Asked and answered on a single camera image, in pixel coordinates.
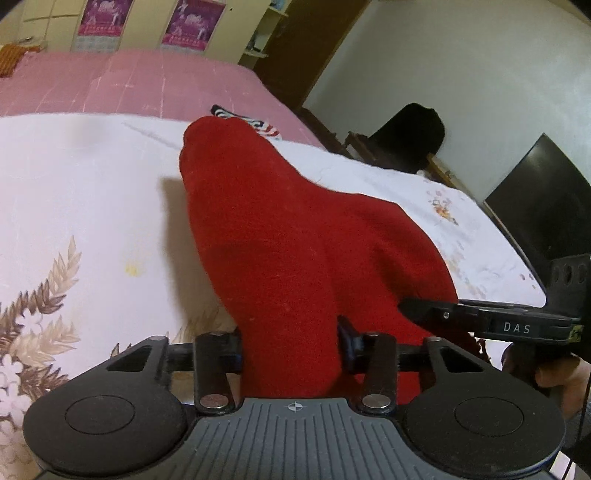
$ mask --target ribbed grey surface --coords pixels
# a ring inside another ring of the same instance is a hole
[[[60,477],[44,473],[40,480]],[[344,399],[245,400],[203,419],[187,441],[130,480],[452,480],[421,460],[385,419],[353,412]],[[550,480],[543,472],[531,477]]]

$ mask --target yellow stain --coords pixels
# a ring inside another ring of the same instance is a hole
[[[130,277],[139,277],[142,274],[139,267],[132,262],[128,262],[125,266],[125,273],[127,273]]]

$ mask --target black chair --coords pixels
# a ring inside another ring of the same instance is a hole
[[[437,154],[445,126],[432,108],[409,103],[367,140],[382,164],[408,173],[427,168],[427,154]]]

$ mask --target poster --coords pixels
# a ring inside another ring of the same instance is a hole
[[[162,44],[205,50],[225,6],[211,0],[178,0]]]
[[[120,37],[132,0],[88,0],[78,36]]]

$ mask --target white blanket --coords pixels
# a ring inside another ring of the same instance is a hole
[[[39,395],[148,336],[185,341],[231,325],[189,230],[178,173],[186,126],[129,115],[0,119],[0,480],[36,471],[21,426]],[[463,193],[273,145],[324,187],[398,203],[441,252],[460,298],[544,304]]]

